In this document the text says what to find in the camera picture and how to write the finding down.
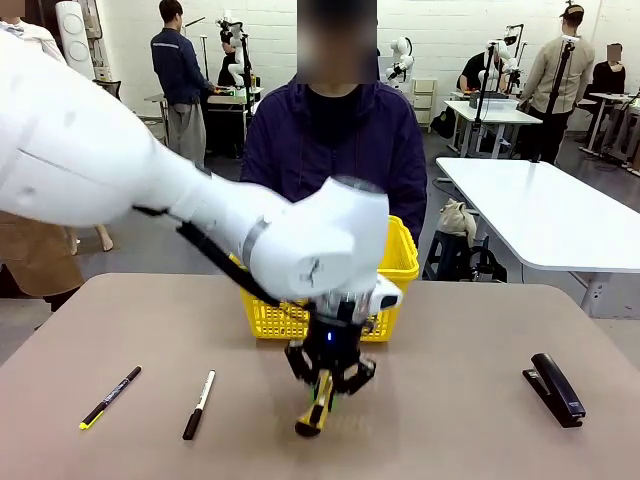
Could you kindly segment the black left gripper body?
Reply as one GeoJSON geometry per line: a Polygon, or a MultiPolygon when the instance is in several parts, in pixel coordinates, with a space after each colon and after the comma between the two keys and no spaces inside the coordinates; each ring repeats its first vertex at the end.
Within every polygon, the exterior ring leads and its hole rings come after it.
{"type": "Polygon", "coordinates": [[[312,313],[303,351],[314,372],[343,372],[360,358],[362,324],[354,324],[312,313]]]}

